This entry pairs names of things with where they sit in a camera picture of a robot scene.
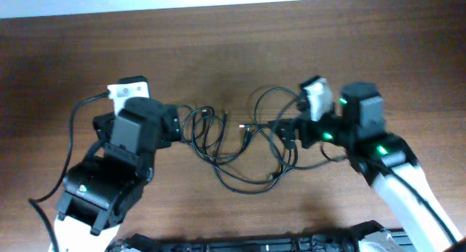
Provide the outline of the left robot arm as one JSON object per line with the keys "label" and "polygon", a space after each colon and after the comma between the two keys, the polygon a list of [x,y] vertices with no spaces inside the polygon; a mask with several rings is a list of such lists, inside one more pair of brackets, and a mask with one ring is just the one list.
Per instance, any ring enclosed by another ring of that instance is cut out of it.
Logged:
{"label": "left robot arm", "polygon": [[152,181],[157,150],[181,139],[177,106],[153,98],[129,98],[93,126],[98,141],[63,179],[51,251],[104,251]]}

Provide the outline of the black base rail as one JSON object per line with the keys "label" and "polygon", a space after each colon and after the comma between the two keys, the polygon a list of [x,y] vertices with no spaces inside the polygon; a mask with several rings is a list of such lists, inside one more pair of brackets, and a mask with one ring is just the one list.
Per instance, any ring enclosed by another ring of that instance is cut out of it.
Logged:
{"label": "black base rail", "polygon": [[155,251],[155,252],[267,252],[267,251],[363,251],[358,244],[366,237],[382,241],[389,238],[387,251],[415,251],[408,235],[402,229],[388,229],[376,221],[367,221],[346,229],[322,229],[319,232],[298,234],[262,235],[251,237],[222,237],[209,239],[152,239],[134,234],[112,242],[107,251]]}

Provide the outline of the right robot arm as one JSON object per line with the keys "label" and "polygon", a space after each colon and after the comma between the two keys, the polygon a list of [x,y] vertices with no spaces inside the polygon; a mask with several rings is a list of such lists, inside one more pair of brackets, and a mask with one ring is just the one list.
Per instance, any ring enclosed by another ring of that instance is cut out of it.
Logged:
{"label": "right robot arm", "polygon": [[301,115],[271,123],[307,149],[318,141],[346,151],[352,168],[385,202],[418,251],[464,251],[465,239],[431,190],[419,159],[407,142],[386,129],[384,99],[374,83],[353,82],[341,89],[336,114],[325,79],[301,84],[293,99]]}

